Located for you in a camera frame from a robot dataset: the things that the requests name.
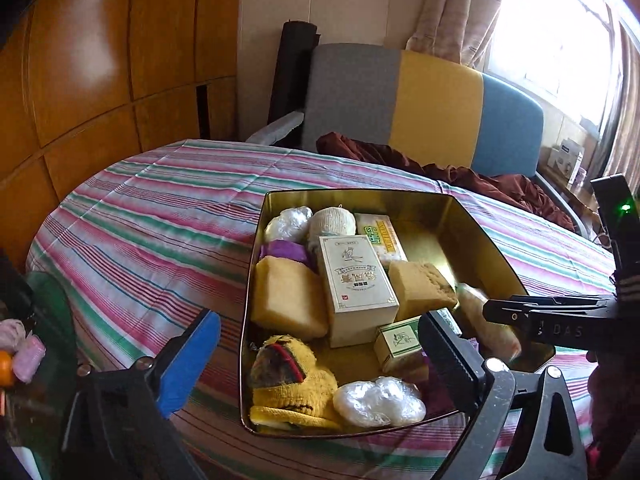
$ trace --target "sofa armrest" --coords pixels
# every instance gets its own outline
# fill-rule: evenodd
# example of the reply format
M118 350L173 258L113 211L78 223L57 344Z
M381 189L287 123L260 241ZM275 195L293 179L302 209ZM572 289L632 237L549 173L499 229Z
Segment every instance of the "sofa armrest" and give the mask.
M589 238L589 234L587 232L587 228L584 226L578 215L575 213L573 209L565 202L564 198L560 196L560 194L549 184L542 175L536 172L533 177L533 182L538 184L542 191L549 195L549 198L553 200L553 202L565 213L569 215L571 222L574 224L575 233L579 234L582 238Z
M255 132L245 142L271 146L289 135L290 131L296 126L300 126L304 119L305 115L302 112L289 112L284 117L267 124L264 128L260 128L260 130Z

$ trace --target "tablecloth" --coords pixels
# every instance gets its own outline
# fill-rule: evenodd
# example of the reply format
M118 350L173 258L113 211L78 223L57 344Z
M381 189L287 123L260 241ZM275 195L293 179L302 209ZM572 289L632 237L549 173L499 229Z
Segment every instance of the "tablecloth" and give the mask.
M28 270L51 273L70 298L79 347L99 369L155 355L203 307L222 338L172 420L201 457L255 479L424 480L462 432L461 415L367 438L257 438L239 424L238 341L255 225L265 193L375 187L455 196L505 254L530 294L612 291L609 253L529 213L446 184L341 158L234 142L186 140L136 155L70 193L44 221ZM558 349L580 432L590 438L584 352ZM517 413L484 476L497 472Z

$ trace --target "yellow sponge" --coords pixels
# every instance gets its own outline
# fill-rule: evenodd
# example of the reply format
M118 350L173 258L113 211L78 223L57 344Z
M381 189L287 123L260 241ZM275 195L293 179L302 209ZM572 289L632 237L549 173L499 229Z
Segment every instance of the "yellow sponge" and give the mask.
M306 265L267 256L255 266L251 321L308 341L329 330L320 276Z
M392 261L389 281L400 302L396 321L421 316L428 310L454 307L458 302L451 285L432 264Z

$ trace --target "bright window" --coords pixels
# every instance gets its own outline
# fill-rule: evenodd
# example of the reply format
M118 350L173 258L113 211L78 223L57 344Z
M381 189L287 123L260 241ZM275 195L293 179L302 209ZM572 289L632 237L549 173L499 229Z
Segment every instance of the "bright window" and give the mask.
M502 0L486 71L600 126L612 30L602 0Z

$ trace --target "orange fruit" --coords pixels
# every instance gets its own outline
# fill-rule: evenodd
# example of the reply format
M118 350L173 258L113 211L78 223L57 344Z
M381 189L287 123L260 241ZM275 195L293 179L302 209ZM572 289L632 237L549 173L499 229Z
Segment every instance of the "orange fruit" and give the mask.
M15 375L11 369L11 354L0 350L0 386L13 386L15 383Z

